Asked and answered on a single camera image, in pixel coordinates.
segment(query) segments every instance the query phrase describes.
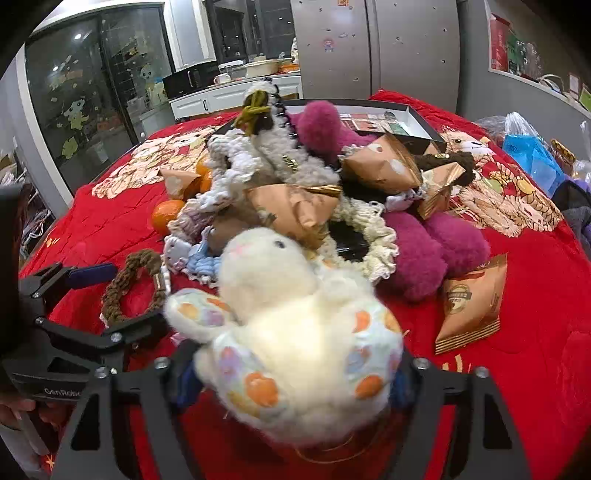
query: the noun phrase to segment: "hand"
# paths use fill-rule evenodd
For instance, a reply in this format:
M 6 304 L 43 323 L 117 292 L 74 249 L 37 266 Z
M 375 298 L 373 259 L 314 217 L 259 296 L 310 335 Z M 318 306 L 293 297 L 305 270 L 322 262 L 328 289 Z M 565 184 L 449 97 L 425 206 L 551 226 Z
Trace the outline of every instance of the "hand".
M 0 424 L 19 430 L 18 420 L 13 411 L 34 411 L 37 402 L 29 398 L 22 398 L 18 394 L 0 393 Z M 41 404 L 38 409 L 39 418 L 54 427 L 61 425 L 67 417 L 67 407 L 60 403 Z

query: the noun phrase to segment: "brown snack bag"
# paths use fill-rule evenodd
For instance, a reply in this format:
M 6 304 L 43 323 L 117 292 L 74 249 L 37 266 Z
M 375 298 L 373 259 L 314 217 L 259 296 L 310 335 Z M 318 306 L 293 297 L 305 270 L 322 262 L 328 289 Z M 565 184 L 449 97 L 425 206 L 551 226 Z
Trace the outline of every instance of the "brown snack bag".
M 427 220 L 435 212 L 443 212 L 448 209 L 453 183 L 465 171 L 458 162 L 452 162 L 423 172 L 427 194 L 418 205 L 417 212 L 424 220 Z
M 328 234 L 327 222 L 339 199 L 308 192 L 297 185 L 279 183 L 246 191 L 262 224 L 310 249 L 317 249 Z
M 171 200 L 184 200 L 185 202 L 199 193 L 201 175 L 192 171 L 166 170 L 161 168 L 158 172 L 164 177 L 166 193 Z
M 436 354 L 486 338 L 501 328 L 506 275 L 507 254 L 503 254 L 443 283 L 446 317 L 435 340 Z
M 388 194 L 421 185 L 421 173 L 412 154 L 400 140 L 384 134 L 342 161 L 343 173 L 364 185 Z

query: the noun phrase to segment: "stainless steel refrigerator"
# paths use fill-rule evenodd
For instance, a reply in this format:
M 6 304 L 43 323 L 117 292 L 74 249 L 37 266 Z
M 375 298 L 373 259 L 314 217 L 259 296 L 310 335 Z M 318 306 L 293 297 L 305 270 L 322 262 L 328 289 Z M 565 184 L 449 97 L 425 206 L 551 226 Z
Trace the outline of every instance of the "stainless steel refrigerator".
M 456 0 L 291 0 L 306 98 L 365 99 L 378 88 L 455 112 Z

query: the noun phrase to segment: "window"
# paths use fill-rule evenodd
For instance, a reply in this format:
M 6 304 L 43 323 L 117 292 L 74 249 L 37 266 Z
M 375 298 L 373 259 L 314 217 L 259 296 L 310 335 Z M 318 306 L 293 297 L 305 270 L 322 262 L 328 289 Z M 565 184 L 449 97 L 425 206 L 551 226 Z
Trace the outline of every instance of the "window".
M 160 7 L 84 15 L 29 40 L 33 107 L 72 192 L 139 142 L 143 114 L 168 106 L 159 95 L 171 73 L 168 51 Z

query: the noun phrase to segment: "bed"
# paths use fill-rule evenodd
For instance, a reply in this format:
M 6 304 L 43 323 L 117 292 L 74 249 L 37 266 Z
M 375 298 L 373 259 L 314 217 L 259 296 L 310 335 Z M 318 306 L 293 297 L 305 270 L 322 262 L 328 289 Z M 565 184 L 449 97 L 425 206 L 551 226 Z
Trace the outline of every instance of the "bed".
M 478 365 L 489 368 L 513 415 L 532 477 L 554 479 L 591 424 L 591 296 L 587 293 L 591 264 L 560 212 L 543 194 L 523 186 L 527 176 L 484 138 L 479 127 L 399 93 L 380 90 L 372 99 L 411 105 L 442 134 L 450 148 L 473 145 L 488 150 L 485 164 L 480 165 L 480 175 L 502 186 L 503 207 L 496 208 L 497 197 L 487 199 L 486 192 L 478 191 L 459 193 L 452 198 L 452 206 L 456 214 L 483 228 L 492 255 L 508 253 L 501 330 L 485 340 L 435 356 L 434 339 L 443 320 L 441 300 L 432 297 L 409 305 L 383 295 L 379 286 L 378 293 L 398 318 L 405 332 L 405 344 L 414 355 L 427 357 L 440 368 L 452 371 L 467 372 Z M 216 127 L 234 115 L 214 113 L 165 128 L 151 138 Z M 101 181 L 130 159 L 131 153 L 120 158 Z M 57 222 L 21 275 L 57 261 L 76 266 L 110 261 L 121 267 L 128 254 L 141 248 L 162 251 L 163 241 L 150 225 L 154 206 L 165 200 L 162 182 L 125 189 L 113 198 L 93 195 L 94 187 L 91 184 L 78 190 L 68 214 Z M 188 286 L 198 284 L 184 276 L 173 277 L 174 289 Z M 101 332 L 104 325 L 99 319 L 100 296 L 105 287 L 102 284 L 70 292 L 54 309 L 51 320 L 88 332 Z M 150 302 L 152 289 L 151 279 L 136 284 L 124 299 L 124 313 L 142 313 Z M 140 368 L 157 356 L 170 354 L 174 348 L 174 343 L 165 338 L 153 351 L 138 352 L 132 367 Z M 442 414 L 428 479 L 441 475 L 450 415 L 449 411 Z M 141 423 L 141 415 L 132 411 L 135 448 L 143 478 L 156 480 L 158 473 Z M 210 391 L 184 413 L 182 424 L 209 480 L 376 480 L 394 448 L 395 437 L 393 431 L 386 429 L 362 455 L 346 462 L 318 465 L 306 461 L 293 449 L 271 447 L 257 438 L 228 417 Z M 50 469 L 54 459 L 43 460 Z

